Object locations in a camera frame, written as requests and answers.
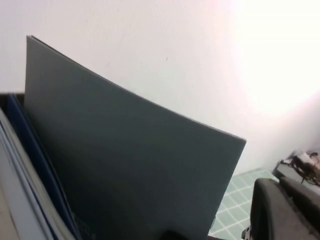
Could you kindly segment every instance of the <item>blue folder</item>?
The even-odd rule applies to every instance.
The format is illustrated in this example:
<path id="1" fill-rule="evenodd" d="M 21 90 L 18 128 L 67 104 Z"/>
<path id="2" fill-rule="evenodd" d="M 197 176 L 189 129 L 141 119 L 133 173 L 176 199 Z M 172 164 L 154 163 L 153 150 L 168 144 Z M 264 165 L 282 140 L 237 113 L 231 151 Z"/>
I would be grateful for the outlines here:
<path id="1" fill-rule="evenodd" d="M 28 121 L 22 106 L 20 105 L 16 96 L 13 94 L 8 96 L 6 115 L 17 136 L 19 137 L 24 150 L 28 154 L 33 167 L 35 168 L 44 187 L 46 188 L 54 207 L 72 235 L 77 240 L 80 240 L 81 237 L 79 231 L 73 220 L 72 213 L 57 175 L 49 158 L 45 154 L 43 148 L 40 146 L 36 133 Z"/>

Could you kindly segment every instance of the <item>stack of papers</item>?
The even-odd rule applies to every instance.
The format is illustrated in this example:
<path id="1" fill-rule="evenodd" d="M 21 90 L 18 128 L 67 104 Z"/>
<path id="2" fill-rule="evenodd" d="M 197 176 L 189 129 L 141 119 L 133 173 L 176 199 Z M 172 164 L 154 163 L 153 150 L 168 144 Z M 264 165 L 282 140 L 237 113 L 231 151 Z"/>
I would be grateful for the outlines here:
<path id="1" fill-rule="evenodd" d="M 14 96 L 9 97 L 9 103 L 10 101 L 11 104 L 18 102 Z M 8 104 L 8 111 L 12 113 L 13 107 Z M 16 132 L 1 109 L 0 184 L 20 239 L 76 239 L 58 214 Z"/>

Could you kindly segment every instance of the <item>dark gray cardboard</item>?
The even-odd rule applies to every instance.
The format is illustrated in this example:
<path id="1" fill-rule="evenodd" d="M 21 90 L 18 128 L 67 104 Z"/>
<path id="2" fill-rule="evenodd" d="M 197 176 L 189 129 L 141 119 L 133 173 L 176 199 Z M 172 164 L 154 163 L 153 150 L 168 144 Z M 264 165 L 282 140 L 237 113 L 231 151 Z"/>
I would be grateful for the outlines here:
<path id="1" fill-rule="evenodd" d="M 84 239 L 157 240 L 167 230 L 206 239 L 244 139 L 135 95 L 31 36 L 24 105 Z"/>

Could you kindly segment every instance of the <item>white wall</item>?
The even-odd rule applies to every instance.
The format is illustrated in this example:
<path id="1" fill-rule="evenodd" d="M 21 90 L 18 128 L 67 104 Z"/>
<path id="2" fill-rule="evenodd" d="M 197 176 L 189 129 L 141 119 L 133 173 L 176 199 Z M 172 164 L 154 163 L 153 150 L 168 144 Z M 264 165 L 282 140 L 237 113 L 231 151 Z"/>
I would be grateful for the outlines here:
<path id="1" fill-rule="evenodd" d="M 155 103 L 247 139 L 235 173 L 320 134 L 318 1 L 1 0 L 0 91 L 26 35 Z"/>

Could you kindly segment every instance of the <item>green tiled floor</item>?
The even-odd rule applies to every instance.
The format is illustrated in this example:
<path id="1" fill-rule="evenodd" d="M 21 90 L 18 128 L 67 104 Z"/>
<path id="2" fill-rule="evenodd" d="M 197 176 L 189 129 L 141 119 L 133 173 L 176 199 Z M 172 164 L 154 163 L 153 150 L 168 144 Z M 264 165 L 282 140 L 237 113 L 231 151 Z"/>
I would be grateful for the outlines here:
<path id="1" fill-rule="evenodd" d="M 258 178 L 276 178 L 271 172 L 256 169 L 231 178 L 224 193 L 210 236 L 240 240 L 242 231 L 250 225 L 250 210 L 254 183 Z"/>

